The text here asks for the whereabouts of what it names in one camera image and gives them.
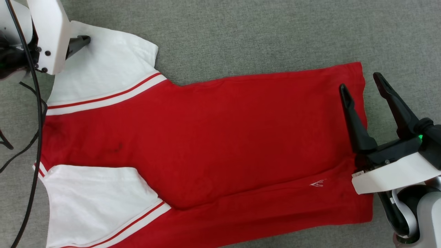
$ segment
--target cable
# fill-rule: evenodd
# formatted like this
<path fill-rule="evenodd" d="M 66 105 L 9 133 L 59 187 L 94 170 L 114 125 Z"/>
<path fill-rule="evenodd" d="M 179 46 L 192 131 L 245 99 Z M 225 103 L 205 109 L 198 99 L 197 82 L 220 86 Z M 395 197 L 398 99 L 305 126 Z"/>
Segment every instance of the cable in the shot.
<path fill-rule="evenodd" d="M 37 92 L 34 91 L 34 89 L 32 89 L 30 86 L 28 86 L 27 84 L 20 82 L 20 84 L 22 86 L 24 86 L 25 88 L 29 89 L 30 91 L 32 91 L 32 93 L 36 96 Z M 45 109 L 43 110 L 43 118 L 46 116 L 46 112 L 48 111 L 48 105 L 46 104 L 45 101 L 41 100 L 41 102 L 43 103 Z M 22 155 L 23 153 L 25 153 L 27 150 L 29 150 L 29 148 L 31 148 L 31 146 L 34 144 L 34 142 L 37 140 L 38 138 L 38 131 L 35 133 L 34 137 L 32 138 L 32 140 L 29 142 L 29 144 L 23 149 L 21 150 L 19 153 L 17 153 L 16 155 L 14 155 L 12 158 L 10 158 L 8 161 L 6 161 L 6 163 L 0 168 L 0 173 L 2 173 L 4 171 L 4 169 L 6 169 L 6 167 L 12 162 L 12 160 L 14 160 L 16 157 Z"/>
<path fill-rule="evenodd" d="M 11 143 L 9 143 L 9 141 L 6 139 L 6 137 L 3 135 L 3 133 L 0 130 L 0 139 L 3 141 L 0 141 L 0 144 L 4 145 L 6 148 L 8 148 L 9 150 L 13 150 L 14 147 L 12 146 Z"/>
<path fill-rule="evenodd" d="M 5 0 L 9 13 L 14 21 L 17 32 L 19 33 L 20 41 L 23 45 L 23 49 L 26 54 L 26 58 L 28 60 L 29 69 L 32 75 L 32 79 L 34 80 L 35 86 L 35 94 L 37 96 L 37 110 L 38 110 L 38 142 L 37 142 L 37 159 L 35 162 L 35 171 L 34 178 L 32 180 L 32 187 L 29 195 L 29 202 L 26 209 L 25 217 L 23 218 L 22 226 L 20 227 L 19 232 L 17 233 L 17 237 L 15 237 L 14 242 L 12 243 L 11 248 L 16 248 L 20 242 L 20 239 L 25 231 L 26 224 L 29 220 L 30 211 L 32 209 L 32 202 L 34 201 L 35 190 L 37 188 L 37 179 L 38 179 L 38 171 L 40 169 L 40 158 L 41 158 L 41 140 L 42 140 L 42 131 L 43 131 L 43 111 L 41 107 L 41 95 L 40 95 L 40 87 L 38 86 L 37 74 L 35 73 L 34 62 L 32 61 L 32 57 L 29 51 L 29 47 L 27 46 L 25 36 L 23 34 L 22 28 L 20 27 L 20 23 L 17 19 L 17 15 L 14 12 L 14 8 L 12 7 L 11 0 Z"/>

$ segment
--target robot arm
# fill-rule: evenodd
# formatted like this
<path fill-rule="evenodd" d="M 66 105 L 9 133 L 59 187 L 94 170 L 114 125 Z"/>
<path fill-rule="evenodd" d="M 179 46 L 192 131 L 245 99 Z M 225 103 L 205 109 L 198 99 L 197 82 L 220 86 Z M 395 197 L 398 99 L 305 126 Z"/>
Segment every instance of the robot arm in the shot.
<path fill-rule="evenodd" d="M 60 0 L 28 0 L 29 9 L 11 1 L 37 71 L 55 75 L 65 60 L 90 43 L 89 36 L 71 37 L 71 23 Z M 27 61 L 5 1 L 0 1 L 0 80 L 21 70 Z"/>
<path fill-rule="evenodd" d="M 441 125 L 429 118 L 419 120 L 380 73 L 374 73 L 374 80 L 395 118 L 399 139 L 378 146 L 362 125 L 348 89 L 341 85 L 356 153 L 352 184 L 358 194 L 377 192 L 395 232 L 396 247 L 441 247 Z"/>

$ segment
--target shirt logo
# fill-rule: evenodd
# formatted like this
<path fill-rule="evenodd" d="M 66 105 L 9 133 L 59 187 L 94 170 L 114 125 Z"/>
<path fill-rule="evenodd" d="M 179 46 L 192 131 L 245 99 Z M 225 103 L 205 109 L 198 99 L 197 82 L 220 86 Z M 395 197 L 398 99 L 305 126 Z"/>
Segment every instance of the shirt logo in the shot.
<path fill-rule="evenodd" d="M 324 182 L 325 180 L 320 180 L 320 181 L 318 181 L 318 182 L 315 182 L 315 183 L 313 183 L 313 184 L 310 184 L 311 186 L 314 186 L 314 187 L 323 187 L 323 182 Z"/>

